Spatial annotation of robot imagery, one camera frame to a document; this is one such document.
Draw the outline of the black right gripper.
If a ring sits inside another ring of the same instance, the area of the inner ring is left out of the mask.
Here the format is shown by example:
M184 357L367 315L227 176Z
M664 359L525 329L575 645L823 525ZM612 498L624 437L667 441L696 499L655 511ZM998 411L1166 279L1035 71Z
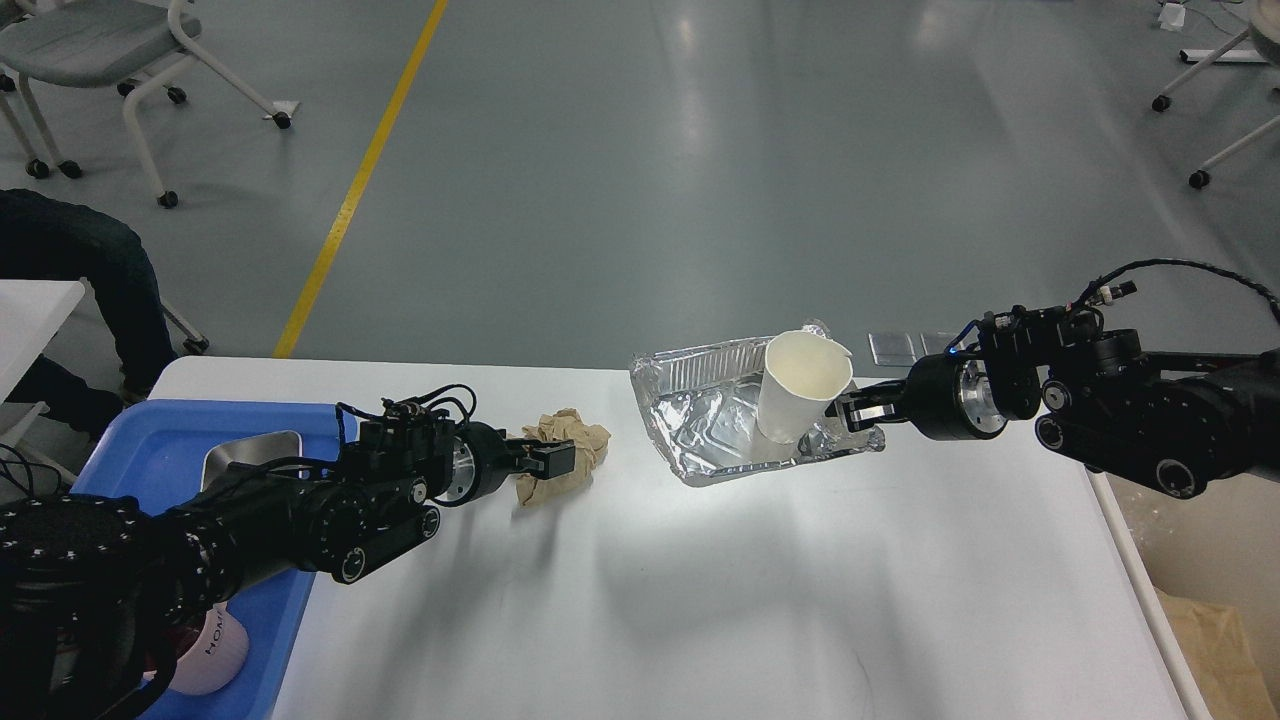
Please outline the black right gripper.
M902 413L896 407L901 396ZM847 433L908 421L937 441L993 439L1009 423L996 407L982 363L948 354L920 359L906 379L850 386L828 413L838 413Z

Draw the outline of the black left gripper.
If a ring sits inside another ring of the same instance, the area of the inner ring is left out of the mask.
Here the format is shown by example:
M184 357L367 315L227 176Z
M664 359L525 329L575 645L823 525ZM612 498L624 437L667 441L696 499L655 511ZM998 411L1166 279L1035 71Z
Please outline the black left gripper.
M449 484L440 506L461 506L495 492L511 474L552 480L576 466L572 439L509 439L504 430L480 421L467 424L454 441Z

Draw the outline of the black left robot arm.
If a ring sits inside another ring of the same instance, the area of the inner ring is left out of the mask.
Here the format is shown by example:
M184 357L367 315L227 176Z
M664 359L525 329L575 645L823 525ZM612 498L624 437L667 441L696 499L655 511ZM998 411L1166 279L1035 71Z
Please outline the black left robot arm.
M509 438L456 386L385 400L333 460L233 462L159 515L137 498L46 495L3 506L5 719L134 719L172 687L189 625L288 570L352 584L431 539L440 510L517 474L576 464L571 439Z

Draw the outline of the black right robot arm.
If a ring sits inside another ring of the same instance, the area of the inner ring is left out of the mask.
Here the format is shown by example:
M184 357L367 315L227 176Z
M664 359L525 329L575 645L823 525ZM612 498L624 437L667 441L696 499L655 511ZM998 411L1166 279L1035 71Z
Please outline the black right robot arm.
M937 441L1030 420L1044 448L1174 498L1239 475L1276 480L1276 350L1147 351L1134 329L1106 325L1103 306L1137 290L1124 275L1161 265L1128 263L1069 304L987 313L902 379L845 392L826 414L850 432L908 423Z

